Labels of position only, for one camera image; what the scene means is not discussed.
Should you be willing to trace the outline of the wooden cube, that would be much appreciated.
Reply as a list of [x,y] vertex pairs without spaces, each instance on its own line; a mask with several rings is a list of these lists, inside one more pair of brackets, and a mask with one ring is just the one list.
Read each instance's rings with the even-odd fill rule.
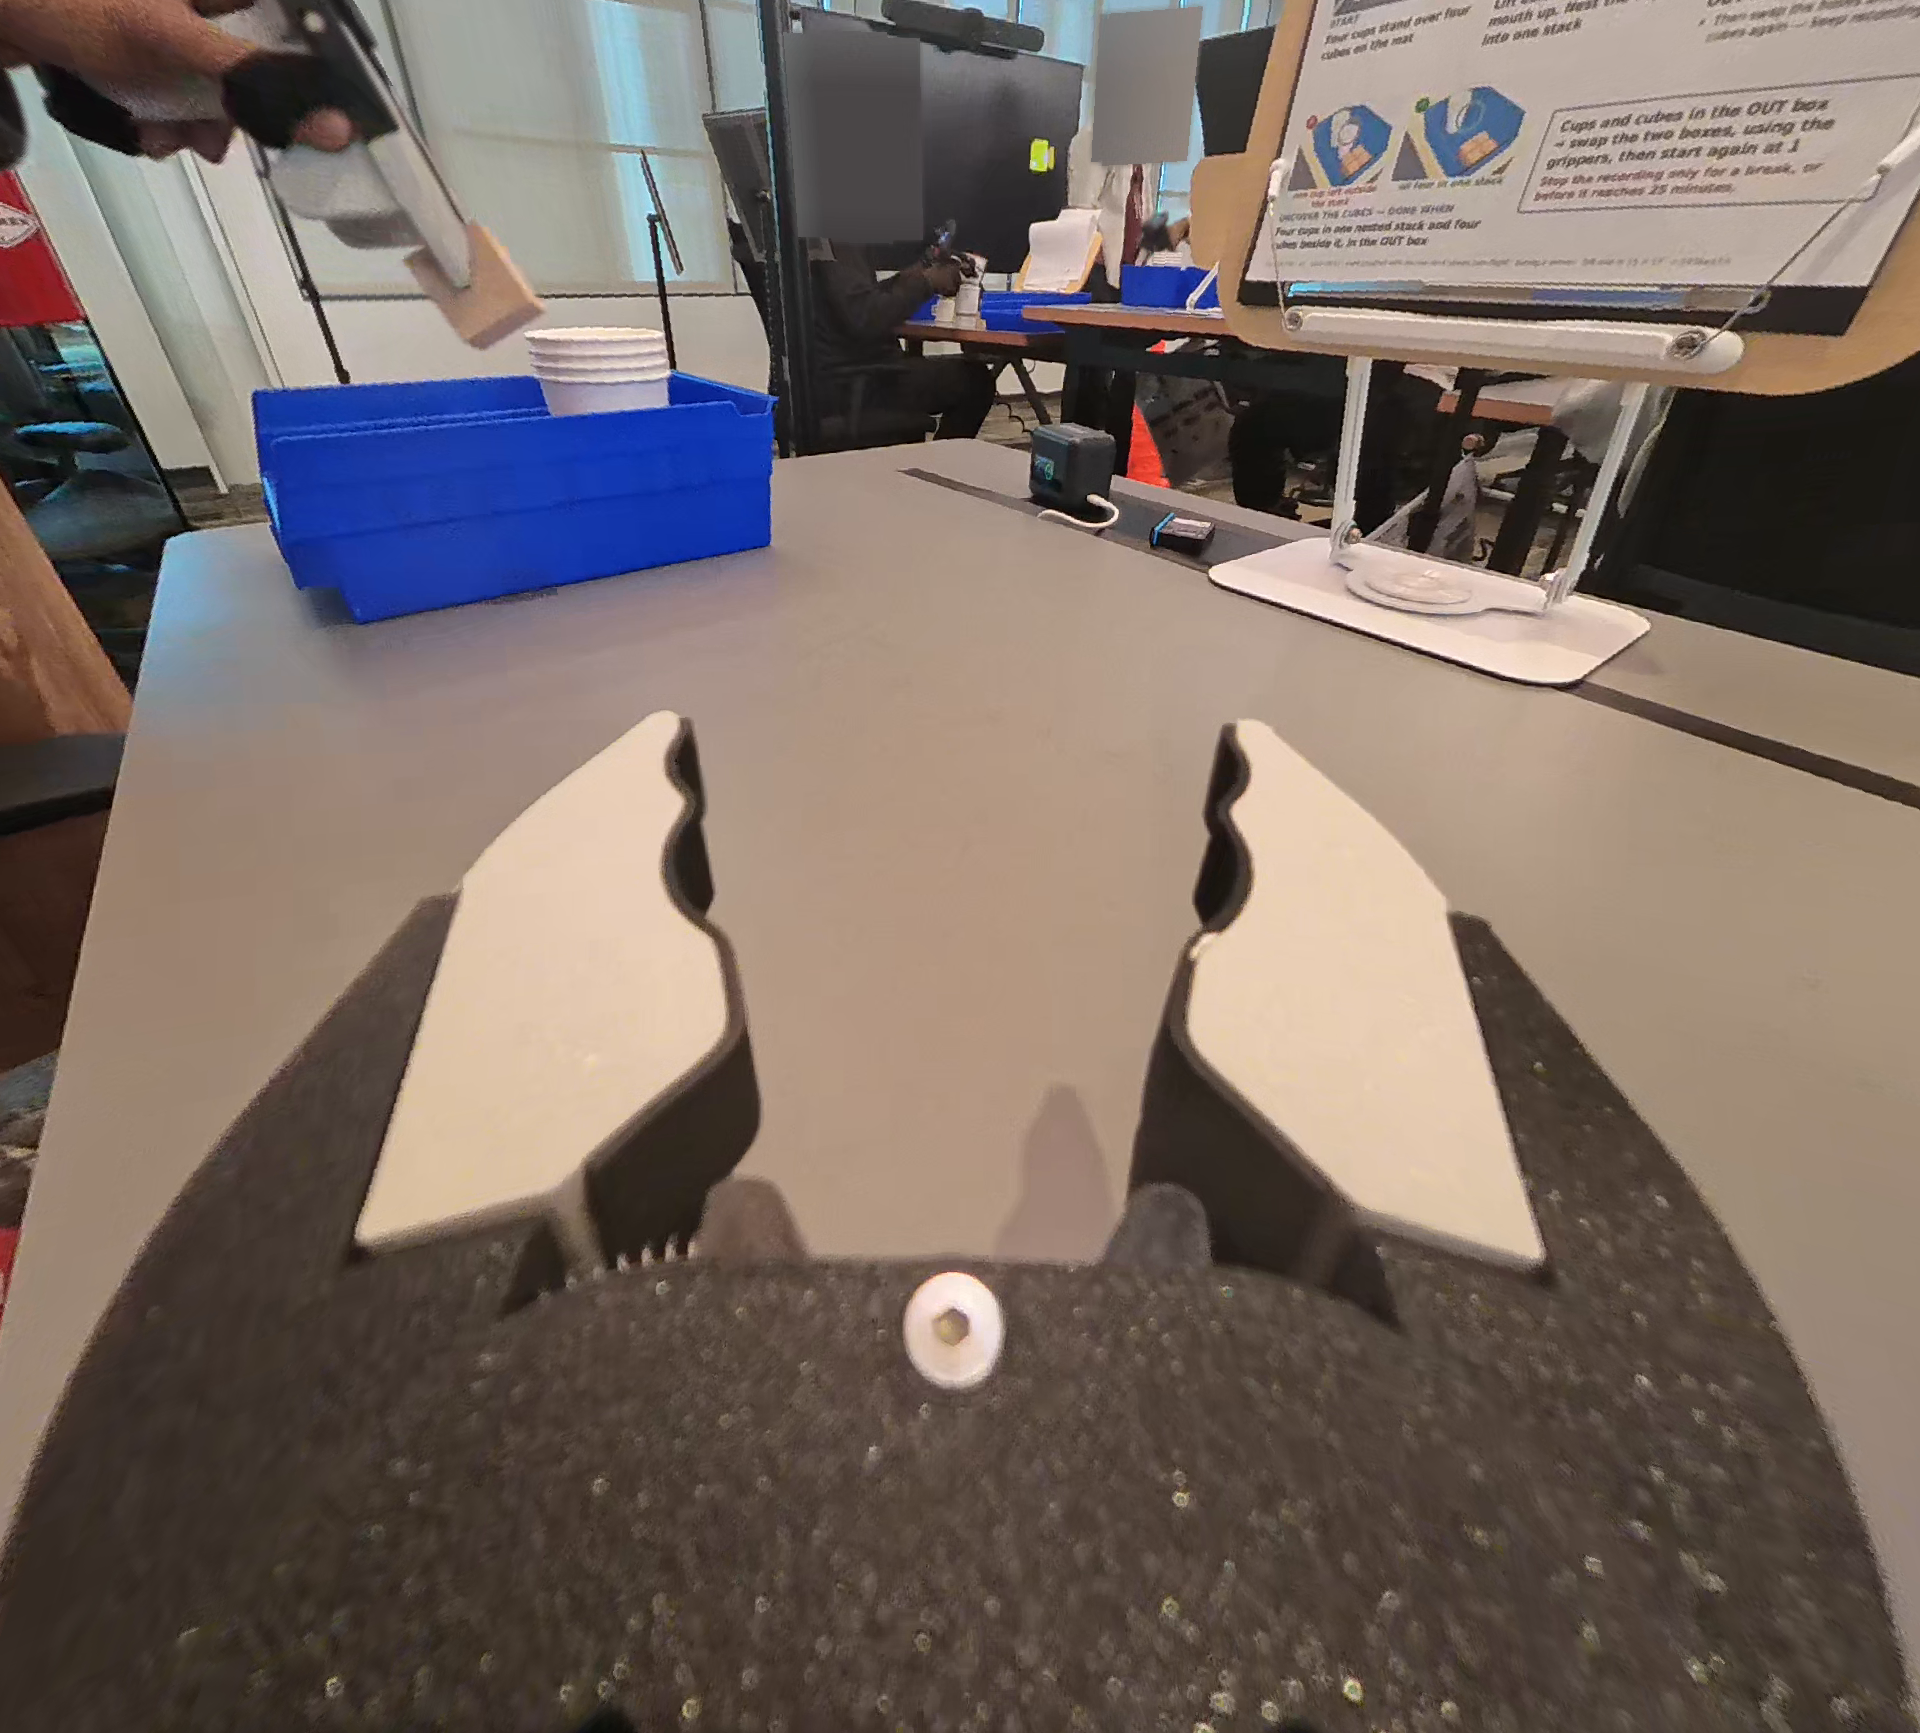
[[424,243],[409,252],[404,261],[457,337],[473,349],[491,349],[537,325],[546,305],[492,232],[473,219],[465,232],[467,282],[450,279]]

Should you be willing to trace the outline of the white paper stack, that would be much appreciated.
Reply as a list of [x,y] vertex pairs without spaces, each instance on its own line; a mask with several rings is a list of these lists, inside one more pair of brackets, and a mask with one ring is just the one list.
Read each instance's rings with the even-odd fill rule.
[[1103,266],[1104,241],[1096,207],[1064,207],[1027,227],[1027,255],[1017,275],[1027,294],[1068,296],[1089,290]]

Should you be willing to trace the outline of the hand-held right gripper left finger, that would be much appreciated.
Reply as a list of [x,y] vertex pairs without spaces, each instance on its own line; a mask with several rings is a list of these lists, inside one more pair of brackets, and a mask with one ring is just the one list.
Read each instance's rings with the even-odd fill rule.
[[757,1141],[706,787],[653,712],[462,879],[357,1225],[367,1254],[532,1227],[560,1257],[691,1247]]

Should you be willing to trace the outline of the black monitor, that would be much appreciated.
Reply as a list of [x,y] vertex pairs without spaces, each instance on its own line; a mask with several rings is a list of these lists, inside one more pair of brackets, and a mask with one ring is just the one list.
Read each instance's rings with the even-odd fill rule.
[[1068,150],[1089,68],[1046,48],[992,58],[901,36],[882,16],[791,14],[787,73],[797,165],[877,187],[852,241],[887,263],[940,233],[997,274],[1020,267],[1029,226],[1068,203]]
[[1237,156],[1249,148],[1274,31],[1267,24],[1201,39],[1194,91],[1206,157]]

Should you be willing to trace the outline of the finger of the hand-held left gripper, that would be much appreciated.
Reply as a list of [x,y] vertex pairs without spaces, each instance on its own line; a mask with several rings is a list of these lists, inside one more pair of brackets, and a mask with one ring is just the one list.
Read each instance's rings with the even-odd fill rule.
[[387,131],[367,141],[367,156],[397,213],[411,226],[452,288],[473,279],[468,217],[446,190],[439,168],[415,131]]
[[374,173],[367,143],[338,152],[290,145],[270,157],[270,181],[290,215],[323,224],[348,247],[419,247]]

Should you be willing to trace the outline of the black battery charger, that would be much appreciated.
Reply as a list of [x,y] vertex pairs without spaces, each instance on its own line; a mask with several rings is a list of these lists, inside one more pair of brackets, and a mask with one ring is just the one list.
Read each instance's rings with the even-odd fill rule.
[[1113,511],[1117,462],[1117,439],[1104,428],[1036,424],[1027,444],[1027,495],[1046,512],[1101,521]]

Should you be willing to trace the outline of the white instruction sheet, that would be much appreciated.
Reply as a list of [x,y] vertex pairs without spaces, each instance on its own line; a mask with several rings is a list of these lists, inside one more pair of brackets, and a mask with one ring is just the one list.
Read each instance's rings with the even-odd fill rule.
[[1917,203],[1917,0],[1313,0],[1244,279],[1294,298],[1775,285]]

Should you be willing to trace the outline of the black webcam bar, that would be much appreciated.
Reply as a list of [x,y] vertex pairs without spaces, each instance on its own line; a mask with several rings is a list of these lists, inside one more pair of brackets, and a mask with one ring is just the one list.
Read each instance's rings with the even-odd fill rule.
[[966,49],[992,58],[1045,51],[1045,30],[1005,19],[978,7],[957,7],[932,0],[881,0],[882,24],[943,49]]

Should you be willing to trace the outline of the black office chair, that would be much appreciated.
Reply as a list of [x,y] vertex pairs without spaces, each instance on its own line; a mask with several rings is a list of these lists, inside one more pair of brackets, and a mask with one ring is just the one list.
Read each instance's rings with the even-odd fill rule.
[[2,838],[104,814],[125,764],[123,733],[57,734],[2,745]]

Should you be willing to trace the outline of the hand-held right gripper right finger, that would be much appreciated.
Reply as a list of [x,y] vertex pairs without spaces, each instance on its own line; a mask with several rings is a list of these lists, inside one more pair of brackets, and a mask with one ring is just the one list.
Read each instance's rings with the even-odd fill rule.
[[1256,718],[1217,738],[1197,931],[1132,1139],[1217,1265],[1381,1277],[1405,1245],[1511,1277],[1548,1247],[1448,902],[1358,800]]

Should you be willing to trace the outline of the blue plastic bin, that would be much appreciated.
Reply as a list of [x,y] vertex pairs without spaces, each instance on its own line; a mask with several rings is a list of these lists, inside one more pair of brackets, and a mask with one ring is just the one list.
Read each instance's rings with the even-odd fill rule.
[[667,402],[556,416],[535,375],[253,393],[277,548],[354,623],[767,548],[774,402],[668,375]]

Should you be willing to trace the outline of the red fire extinguisher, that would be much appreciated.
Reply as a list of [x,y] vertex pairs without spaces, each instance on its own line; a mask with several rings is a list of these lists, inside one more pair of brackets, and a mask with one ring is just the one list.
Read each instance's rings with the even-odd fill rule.
[[2,171],[2,328],[86,322],[85,305],[60,261],[23,181],[15,171]]

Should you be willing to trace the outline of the wooden pillar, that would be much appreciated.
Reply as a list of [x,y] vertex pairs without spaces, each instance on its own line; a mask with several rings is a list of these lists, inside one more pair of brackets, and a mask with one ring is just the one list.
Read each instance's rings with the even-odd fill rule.
[[[2,745],[126,734],[132,694],[2,491]],[[60,1047],[109,814],[2,838],[2,1069]]]

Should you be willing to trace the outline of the wooden-top desk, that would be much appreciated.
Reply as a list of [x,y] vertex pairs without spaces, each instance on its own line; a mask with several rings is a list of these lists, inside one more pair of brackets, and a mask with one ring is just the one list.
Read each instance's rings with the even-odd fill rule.
[[[1297,521],[1309,504],[1316,509],[1309,527],[1333,524],[1333,470],[1348,383],[1342,360],[1263,352],[1235,336],[1220,314],[1062,302],[1046,315],[1064,330],[1018,336],[983,330],[980,322],[943,324],[928,304],[901,336],[910,353],[943,339],[992,366],[997,375],[1013,370],[1038,413],[1045,402],[1029,363],[1060,363],[1053,418],[1108,430],[1122,475],[1132,407],[1140,403],[1170,489],[1222,499],[1231,484],[1237,504],[1249,511]],[[1481,509],[1466,511],[1464,556],[1523,574],[1553,504],[1567,501],[1544,561],[1544,569],[1554,569],[1587,487],[1571,438],[1554,424],[1565,389],[1554,380],[1377,363],[1363,418],[1360,530],[1382,533],[1405,504],[1420,509],[1428,484],[1448,480],[1457,456],[1468,456],[1468,475],[1482,475],[1504,433],[1533,428],[1524,465],[1496,475],[1504,511],[1489,548],[1481,544]]]

